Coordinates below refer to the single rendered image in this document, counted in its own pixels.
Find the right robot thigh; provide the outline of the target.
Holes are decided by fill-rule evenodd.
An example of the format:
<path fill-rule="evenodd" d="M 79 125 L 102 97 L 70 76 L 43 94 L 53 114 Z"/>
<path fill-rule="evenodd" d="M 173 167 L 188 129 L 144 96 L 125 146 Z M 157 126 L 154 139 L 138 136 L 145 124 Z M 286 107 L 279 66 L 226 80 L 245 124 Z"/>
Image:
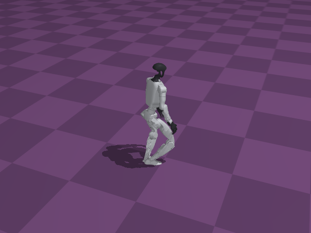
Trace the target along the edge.
<path fill-rule="evenodd" d="M 159 118 L 158 119 L 153 118 L 151 120 L 151 123 L 157 130 L 160 129 L 160 131 L 163 133 L 163 135 L 166 138 L 168 138 L 166 140 L 166 144 L 170 141 L 174 143 L 174 136 L 172 134 L 172 131 L 171 131 L 170 127 L 163 120 L 161 120 Z"/>

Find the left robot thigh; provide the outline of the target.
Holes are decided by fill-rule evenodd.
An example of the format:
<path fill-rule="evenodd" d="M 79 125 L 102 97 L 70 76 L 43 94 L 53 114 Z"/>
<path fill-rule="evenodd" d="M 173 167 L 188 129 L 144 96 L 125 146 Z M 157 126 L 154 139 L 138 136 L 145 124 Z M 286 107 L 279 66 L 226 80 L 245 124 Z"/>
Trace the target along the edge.
<path fill-rule="evenodd" d="M 148 109 L 146 109 L 146 110 L 148 110 Z M 144 118 L 144 112 L 145 112 L 145 110 L 142 111 L 142 113 L 140 113 L 141 116 L 142 116 L 143 118 Z M 144 119 L 145 119 L 145 118 L 144 118 Z M 146 122 L 147 122 L 147 121 L 146 121 Z M 150 138 L 151 138 L 151 139 L 156 139 L 156 138 L 158 137 L 157 129 L 156 129 L 151 123 L 147 122 L 147 124 L 148 124 L 148 126 L 150 127 L 150 129 L 152 130 L 152 131 L 150 132 Z"/>

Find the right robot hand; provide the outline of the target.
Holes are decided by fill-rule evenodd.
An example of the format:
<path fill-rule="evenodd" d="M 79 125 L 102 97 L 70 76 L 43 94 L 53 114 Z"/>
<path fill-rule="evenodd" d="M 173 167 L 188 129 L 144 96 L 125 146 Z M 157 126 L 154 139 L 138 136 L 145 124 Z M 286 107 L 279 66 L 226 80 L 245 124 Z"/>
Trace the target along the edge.
<path fill-rule="evenodd" d="M 177 128 L 176 128 L 177 125 L 174 124 L 173 122 L 171 124 L 169 122 L 167 122 L 167 123 L 171 127 L 171 130 L 173 131 L 172 134 L 174 134 L 176 132 L 176 130 L 177 130 Z"/>

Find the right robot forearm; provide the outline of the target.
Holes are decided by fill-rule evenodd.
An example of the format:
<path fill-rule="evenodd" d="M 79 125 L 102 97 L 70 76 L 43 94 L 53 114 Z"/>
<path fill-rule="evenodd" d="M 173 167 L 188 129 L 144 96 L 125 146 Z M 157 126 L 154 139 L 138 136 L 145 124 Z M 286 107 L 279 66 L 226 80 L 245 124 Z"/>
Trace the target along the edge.
<path fill-rule="evenodd" d="M 164 106 L 163 106 L 163 109 L 164 109 L 164 111 L 162 111 L 162 114 L 163 114 L 163 116 L 164 116 L 164 118 L 165 118 L 165 121 L 166 121 L 166 122 L 169 122 L 169 123 L 171 124 L 171 123 L 172 123 L 172 120 L 171 120 L 171 117 L 170 117 L 170 115 L 169 115 L 167 105 L 164 105 Z"/>

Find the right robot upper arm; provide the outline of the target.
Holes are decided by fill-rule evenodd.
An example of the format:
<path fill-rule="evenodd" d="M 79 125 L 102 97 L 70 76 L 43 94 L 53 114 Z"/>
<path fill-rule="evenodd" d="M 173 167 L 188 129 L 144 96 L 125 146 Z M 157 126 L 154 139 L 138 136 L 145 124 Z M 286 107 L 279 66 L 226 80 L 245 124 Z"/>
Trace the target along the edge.
<path fill-rule="evenodd" d="M 162 84 L 159 84 L 158 85 L 158 92 L 159 92 L 159 102 L 160 102 L 160 110 L 163 110 L 163 106 L 166 105 L 165 104 L 165 101 L 166 101 L 166 93 L 167 93 L 167 88 L 162 85 Z"/>

